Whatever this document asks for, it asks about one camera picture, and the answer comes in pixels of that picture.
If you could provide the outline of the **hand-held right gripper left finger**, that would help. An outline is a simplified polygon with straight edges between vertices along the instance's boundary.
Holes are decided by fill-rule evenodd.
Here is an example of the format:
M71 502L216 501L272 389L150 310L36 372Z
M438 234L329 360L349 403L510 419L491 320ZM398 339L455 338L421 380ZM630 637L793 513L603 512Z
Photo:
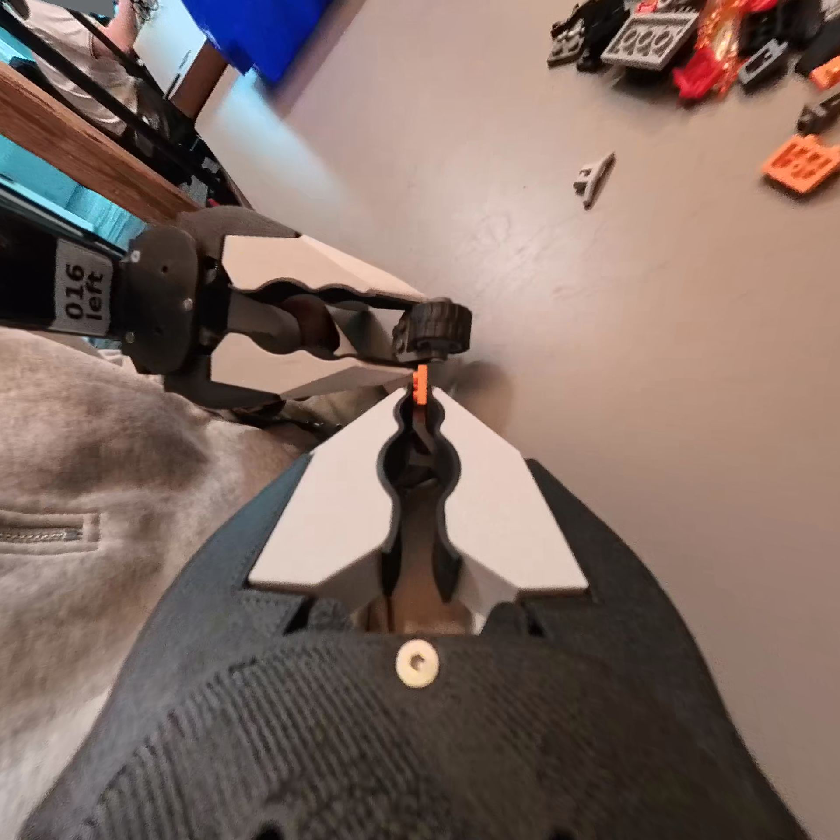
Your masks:
M313 450L248 573L252 588L333 599L352 613L383 596L396 519L382 452L403 430L403 401L402 390L388 395Z

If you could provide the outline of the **wooden table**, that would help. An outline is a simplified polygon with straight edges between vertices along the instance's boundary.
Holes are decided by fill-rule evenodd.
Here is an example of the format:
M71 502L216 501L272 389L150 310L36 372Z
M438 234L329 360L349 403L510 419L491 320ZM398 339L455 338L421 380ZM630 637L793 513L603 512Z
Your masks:
M130 152L7 64L1 65L1 133L146 223L198 205Z

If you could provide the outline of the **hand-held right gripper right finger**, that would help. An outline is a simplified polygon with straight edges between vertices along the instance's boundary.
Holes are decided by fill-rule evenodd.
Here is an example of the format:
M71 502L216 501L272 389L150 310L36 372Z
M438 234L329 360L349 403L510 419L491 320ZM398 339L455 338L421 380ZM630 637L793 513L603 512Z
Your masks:
M478 634L499 604L589 590L525 458L440 388L439 433L457 456L443 498L444 545L460 561L454 599Z

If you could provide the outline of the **small grey lego bracket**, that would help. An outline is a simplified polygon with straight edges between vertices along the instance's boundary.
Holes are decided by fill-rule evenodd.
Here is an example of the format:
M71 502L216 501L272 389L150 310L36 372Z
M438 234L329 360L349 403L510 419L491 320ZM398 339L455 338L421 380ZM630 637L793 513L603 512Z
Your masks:
M615 153L611 152L597 161L583 165L578 171L573 182L573 189L581 199L584 209L592 208L615 161Z

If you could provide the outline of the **pile of lego pieces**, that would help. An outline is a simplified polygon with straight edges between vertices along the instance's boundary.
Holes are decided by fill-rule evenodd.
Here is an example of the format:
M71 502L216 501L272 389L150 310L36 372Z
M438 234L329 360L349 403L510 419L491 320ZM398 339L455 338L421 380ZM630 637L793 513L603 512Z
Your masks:
M579 2L550 39L549 68L613 68L637 86L668 82L686 106L734 87L751 96L793 73L812 93L795 132L838 123L838 2Z

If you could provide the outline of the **blue plastic bin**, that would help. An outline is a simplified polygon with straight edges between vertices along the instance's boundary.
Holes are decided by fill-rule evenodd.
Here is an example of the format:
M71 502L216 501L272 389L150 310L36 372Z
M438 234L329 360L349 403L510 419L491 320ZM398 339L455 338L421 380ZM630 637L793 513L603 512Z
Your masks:
M333 1L184 1L226 62L269 86L285 76Z

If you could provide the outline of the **orange lego plate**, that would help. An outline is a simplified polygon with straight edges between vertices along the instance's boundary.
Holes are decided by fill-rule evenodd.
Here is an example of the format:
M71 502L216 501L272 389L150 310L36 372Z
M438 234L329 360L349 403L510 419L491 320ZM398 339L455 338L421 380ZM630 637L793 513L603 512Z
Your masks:
M818 136L795 135L763 163L764 178L798 196L813 193L839 171L839 146Z

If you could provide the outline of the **black metal frame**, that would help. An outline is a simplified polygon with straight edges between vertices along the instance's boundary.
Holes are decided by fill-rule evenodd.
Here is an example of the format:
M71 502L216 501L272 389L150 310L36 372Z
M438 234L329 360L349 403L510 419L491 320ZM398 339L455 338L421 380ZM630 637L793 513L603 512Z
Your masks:
M44 59L114 116L124 121L126 130L122 138L114 140L67 106L69 110L84 119L90 126L107 135L184 193L193 193L199 186L204 186L205 197L194 197L193 201L196 203L201 203L206 207L242 206L242 201L236 195L215 156L204 141L198 137L193 121L189 120L176 106L165 100L162 91L152 81L147 71L140 67L134 46L133 53L128 56L98 28L98 24L106 25L114 18L117 2L108 3L110 11L105 15L83 13L76 9L65 8L70 10L73 17L87 26L110 49L122 67L139 82L138 111L136 113L132 113L125 108L120 101L96 82L86 77L68 59L65 59L31 32L25 25L25 19L28 16L26 3L27 1L2 2L3 12L15 20L17 28L28 33L23 39L23 46L28 50L30 58L15 58L10 62L11 67L18 74L31 81L53 99L67 106L54 92L48 89L46 78L36 66L35 56Z

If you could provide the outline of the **black lego wheel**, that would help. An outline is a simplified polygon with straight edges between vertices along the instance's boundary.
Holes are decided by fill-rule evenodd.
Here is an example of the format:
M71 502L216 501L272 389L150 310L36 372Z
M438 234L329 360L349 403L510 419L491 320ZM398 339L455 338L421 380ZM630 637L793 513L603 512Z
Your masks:
M447 298L417 303L392 331L392 351L401 363L446 361L469 351L471 310Z

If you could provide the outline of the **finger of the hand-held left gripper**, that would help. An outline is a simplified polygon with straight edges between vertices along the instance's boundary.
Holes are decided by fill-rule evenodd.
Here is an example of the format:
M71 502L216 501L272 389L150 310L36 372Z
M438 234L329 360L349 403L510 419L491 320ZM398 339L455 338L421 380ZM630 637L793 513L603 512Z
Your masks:
M387 271L306 235L227 236L219 262L233 288L252 296L308 293L335 306L395 310L428 301Z
M283 401L410 384L414 367L398 361L380 309L313 294L280 304L233 294L225 334L209 354L208 379Z

